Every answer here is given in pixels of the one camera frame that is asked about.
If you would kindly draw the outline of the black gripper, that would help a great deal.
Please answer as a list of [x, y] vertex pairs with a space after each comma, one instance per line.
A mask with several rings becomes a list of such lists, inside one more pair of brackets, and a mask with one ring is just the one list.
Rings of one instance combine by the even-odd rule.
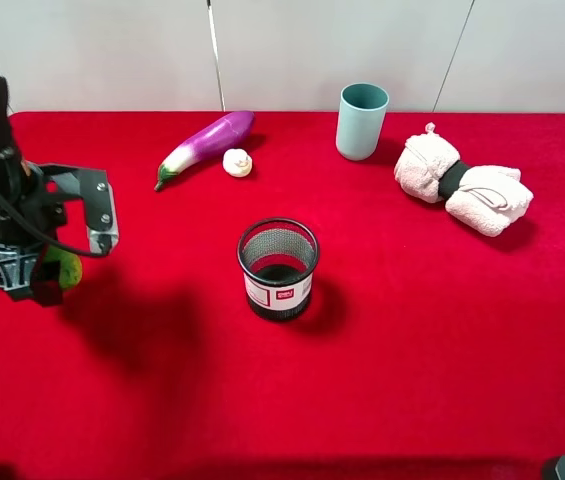
[[40, 167], [0, 162], [0, 289], [13, 301], [33, 298], [52, 307], [63, 301], [61, 264], [36, 265], [36, 244], [47, 250], [53, 245], [46, 238], [59, 241], [57, 229], [66, 224], [66, 214], [63, 202], [51, 203], [52, 181], [45, 181]]

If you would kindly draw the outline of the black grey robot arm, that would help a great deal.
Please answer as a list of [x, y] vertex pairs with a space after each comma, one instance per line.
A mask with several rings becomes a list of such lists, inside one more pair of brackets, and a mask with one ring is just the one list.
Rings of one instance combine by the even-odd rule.
[[65, 264], [76, 256], [60, 248], [64, 203], [47, 187], [43, 168], [27, 162], [8, 118], [8, 84], [0, 75], [0, 289], [12, 300], [61, 304]]

